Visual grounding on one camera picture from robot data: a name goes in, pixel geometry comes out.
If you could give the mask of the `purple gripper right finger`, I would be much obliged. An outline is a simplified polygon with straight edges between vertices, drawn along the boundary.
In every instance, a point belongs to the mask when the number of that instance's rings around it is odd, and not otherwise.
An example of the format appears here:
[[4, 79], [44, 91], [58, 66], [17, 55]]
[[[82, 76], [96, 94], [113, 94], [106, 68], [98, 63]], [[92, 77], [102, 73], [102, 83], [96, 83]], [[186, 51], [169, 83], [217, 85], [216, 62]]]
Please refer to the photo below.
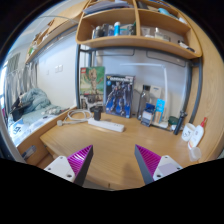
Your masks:
[[152, 183], [154, 181], [153, 175], [161, 160], [161, 157], [140, 145], [135, 145], [134, 154], [138, 162], [144, 183]]

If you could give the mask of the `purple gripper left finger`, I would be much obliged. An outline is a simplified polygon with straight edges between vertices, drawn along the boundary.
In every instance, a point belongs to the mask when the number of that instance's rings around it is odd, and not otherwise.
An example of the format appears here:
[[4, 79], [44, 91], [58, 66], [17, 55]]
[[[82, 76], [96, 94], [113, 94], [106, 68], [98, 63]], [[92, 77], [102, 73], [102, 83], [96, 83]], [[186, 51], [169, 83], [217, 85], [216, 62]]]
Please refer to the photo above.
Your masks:
[[67, 157], [67, 160], [75, 173], [74, 183], [78, 186], [82, 186], [91, 160], [93, 157], [93, 146], [89, 145]]

